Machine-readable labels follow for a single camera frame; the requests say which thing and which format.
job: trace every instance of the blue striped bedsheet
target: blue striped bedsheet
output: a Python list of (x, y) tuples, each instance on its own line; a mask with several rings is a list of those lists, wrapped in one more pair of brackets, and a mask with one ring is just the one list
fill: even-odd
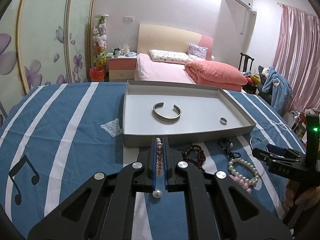
[[(122, 135), (112, 137), (100, 126), (116, 118), (122, 127), (125, 83), (81, 83), (34, 88), (15, 107), (0, 128), (0, 203), (15, 227), (27, 237), (30, 229), (66, 199), (94, 173), (119, 172), (134, 162), (142, 148), (126, 149)], [(233, 151), (253, 163), (261, 179), (252, 195), (271, 213), (281, 217), (286, 180), (270, 174), (268, 167), (252, 156), (250, 138), (280, 147), (305, 149), (284, 120), (261, 98), (227, 91), (257, 123), (251, 134), (231, 138)], [(194, 142), (207, 156), (204, 168), (229, 174), (227, 157), (217, 141)], [(254, 147), (263, 144), (255, 143)], [(188, 145), (176, 146), (184, 149)], [(15, 203), (17, 189), (8, 177), (10, 169), (26, 155), (40, 180), (31, 183), (32, 169), (25, 164), (14, 181), (21, 191), (21, 204)], [(250, 177), (242, 167), (237, 171)], [(137, 193), (132, 239), (187, 239), (183, 193), (164, 191), (163, 176), (157, 177), (163, 196)]]

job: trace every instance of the curtain rod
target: curtain rod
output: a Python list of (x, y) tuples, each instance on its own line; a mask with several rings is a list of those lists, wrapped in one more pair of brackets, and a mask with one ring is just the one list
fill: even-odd
[(308, 12), (306, 12), (306, 11), (300, 10), (299, 8), (292, 7), (292, 6), (286, 5), (286, 4), (284, 4), (284, 3), (279, 3), (279, 2), (277, 2), (277, 4), (280, 5), (280, 6), (284, 5), (284, 6), (287, 6), (287, 7), (291, 7), (291, 8), (297, 9), (297, 10), (299, 10), (299, 11), (302, 11), (302, 12), (304, 12), (304, 13), (306, 13), (306, 14), (309, 14), (309, 15), (311, 15), (311, 16), (316, 17), (317, 19), (319, 19), (317, 16), (315, 16), (315, 15), (313, 15), (313, 14), (311, 14), (311, 13), (308, 13)]

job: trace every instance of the human hand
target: human hand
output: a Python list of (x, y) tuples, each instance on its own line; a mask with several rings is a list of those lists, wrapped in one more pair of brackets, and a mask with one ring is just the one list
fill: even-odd
[[(293, 207), (293, 199), (296, 194), (296, 191), (290, 189), (291, 180), (288, 180), (285, 191), (285, 200), (284, 200), (284, 209), (289, 210)], [(320, 199), (320, 187), (311, 187), (302, 193), (294, 204), (299, 205), (300, 203), (307, 200), (306, 206), (303, 210), (312, 208), (315, 204), (318, 203)]]

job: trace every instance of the mug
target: mug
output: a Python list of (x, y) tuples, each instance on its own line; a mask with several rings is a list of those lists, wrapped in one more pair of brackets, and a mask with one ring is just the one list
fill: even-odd
[(120, 55), (121, 55), (121, 49), (116, 49), (114, 57), (120, 57)]

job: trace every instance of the gray tray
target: gray tray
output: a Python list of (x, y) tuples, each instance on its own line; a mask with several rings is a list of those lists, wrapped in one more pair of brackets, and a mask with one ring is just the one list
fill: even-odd
[[(181, 117), (167, 123), (152, 115), (153, 105), (164, 102), (157, 112)], [(220, 123), (226, 118), (227, 124)], [(127, 82), (123, 106), (124, 146), (150, 146), (153, 137), (167, 136), (172, 145), (204, 142), (217, 138), (251, 133), (256, 123), (226, 92), (220, 88), (155, 81)]]

